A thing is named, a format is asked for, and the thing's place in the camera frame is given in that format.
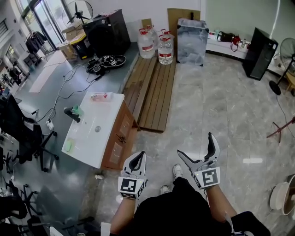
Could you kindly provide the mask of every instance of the white countertop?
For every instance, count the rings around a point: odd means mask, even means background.
[[[84,114],[80,117],[79,123],[72,121],[62,152],[85,164],[100,168],[124,95],[114,94],[111,102],[97,102],[90,99],[94,93],[87,92],[80,104]],[[71,142],[69,152],[65,150],[68,142]]]

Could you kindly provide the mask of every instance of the marble floor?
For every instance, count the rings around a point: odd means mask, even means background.
[[[203,67],[177,64],[166,131],[156,134],[142,131],[137,135],[133,152],[148,155],[146,176],[149,179],[140,202],[159,194],[162,185],[172,186],[172,167],[180,163],[184,177],[197,189],[177,149],[192,158],[206,154],[208,132],[216,137],[221,153],[221,188],[237,212],[252,211],[272,235],[287,235],[293,227],[288,216],[270,213],[272,186],[295,173],[295,139],[288,129],[266,138],[282,126],[285,116],[295,113],[291,93],[279,97],[268,82],[278,78],[266,72],[261,81],[247,78],[239,61],[206,54]],[[281,83],[284,92],[286,84]],[[295,125],[290,126],[295,134]],[[117,173],[105,172],[96,219],[109,222],[118,202]]]

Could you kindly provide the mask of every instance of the electric fan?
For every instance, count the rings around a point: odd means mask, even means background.
[[[93,17],[92,6],[83,0],[74,1],[69,3],[63,10],[62,19],[65,26],[70,27],[70,23],[76,23],[77,21],[82,21],[83,19],[90,20]]]
[[[269,86],[276,95],[281,94],[281,89],[279,88],[279,83],[284,78],[287,72],[295,76],[295,39],[286,38],[281,43],[280,47],[281,61],[286,68],[285,72],[276,83],[274,81],[269,82]]]

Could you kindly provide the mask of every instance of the floor fan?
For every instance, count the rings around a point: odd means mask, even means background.
[[[295,39],[286,38],[283,40],[280,47],[280,55],[286,70],[277,83],[274,81],[269,82],[269,86],[276,95],[281,94],[281,89],[278,85],[286,73],[289,72],[291,75],[295,76]]]

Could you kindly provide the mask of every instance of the wooden bench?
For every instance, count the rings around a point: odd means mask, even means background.
[[[156,57],[138,59],[123,93],[140,128],[165,131],[175,67],[175,57],[170,65],[162,65]]]

